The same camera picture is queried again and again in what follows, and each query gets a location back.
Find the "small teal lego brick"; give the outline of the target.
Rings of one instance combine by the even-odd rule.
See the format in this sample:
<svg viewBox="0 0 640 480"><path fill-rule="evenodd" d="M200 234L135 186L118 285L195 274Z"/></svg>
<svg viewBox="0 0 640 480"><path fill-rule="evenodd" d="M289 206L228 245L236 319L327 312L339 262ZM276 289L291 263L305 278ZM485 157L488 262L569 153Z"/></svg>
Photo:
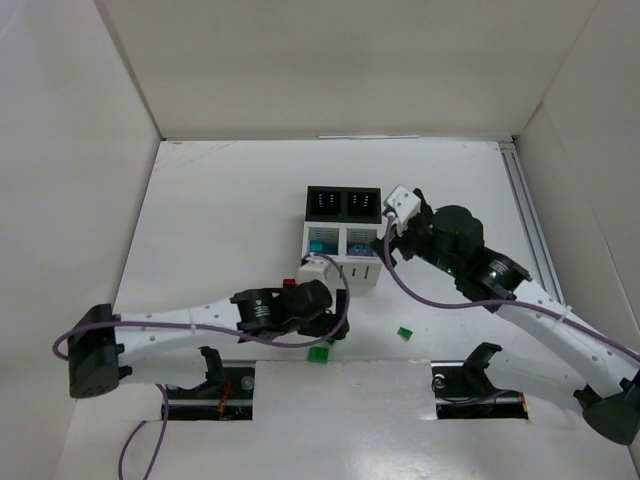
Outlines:
<svg viewBox="0 0 640 480"><path fill-rule="evenodd" d="M309 252L310 253L323 253L325 244L321 240L311 240L309 242Z"/></svg>

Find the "teal long lego brick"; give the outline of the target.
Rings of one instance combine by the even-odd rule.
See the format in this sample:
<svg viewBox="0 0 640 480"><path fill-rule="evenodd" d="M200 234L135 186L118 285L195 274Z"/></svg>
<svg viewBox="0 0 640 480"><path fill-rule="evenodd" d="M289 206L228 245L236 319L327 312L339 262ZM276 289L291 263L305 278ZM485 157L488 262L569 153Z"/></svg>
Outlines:
<svg viewBox="0 0 640 480"><path fill-rule="evenodd" d="M324 255L337 255L338 244L325 240L311 240L309 242L310 253L320 253Z"/></svg>

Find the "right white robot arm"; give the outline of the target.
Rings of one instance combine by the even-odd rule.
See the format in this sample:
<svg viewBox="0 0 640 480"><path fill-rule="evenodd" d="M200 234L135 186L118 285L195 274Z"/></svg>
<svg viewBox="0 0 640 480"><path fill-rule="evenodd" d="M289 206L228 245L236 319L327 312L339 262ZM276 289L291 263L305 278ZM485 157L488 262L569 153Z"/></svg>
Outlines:
<svg viewBox="0 0 640 480"><path fill-rule="evenodd" d="M462 303L438 303L397 285L423 305L484 308L520 328L564 361L551 368L484 342L459 368L476 403L500 391L534 395L574 411L609 441L629 446L639 433L639 355L589 326L510 257L485 245L480 220L459 205L432 209L418 189L396 186L383 202L385 234L374 250L389 272L399 252L449 275Z"/></svg>

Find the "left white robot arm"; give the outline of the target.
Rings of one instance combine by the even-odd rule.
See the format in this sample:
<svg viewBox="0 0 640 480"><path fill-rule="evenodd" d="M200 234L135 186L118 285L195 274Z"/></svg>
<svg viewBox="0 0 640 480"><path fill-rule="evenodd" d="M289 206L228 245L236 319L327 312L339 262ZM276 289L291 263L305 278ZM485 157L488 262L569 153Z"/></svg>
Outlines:
<svg viewBox="0 0 640 480"><path fill-rule="evenodd" d="M88 399L123 383L175 385L211 392L223 382L223 346L257 343L288 348L342 340L349 331L350 291L312 280L282 288L249 289L202 306L150 314L116 314L91 307L53 346L66 360L69 394Z"/></svg>

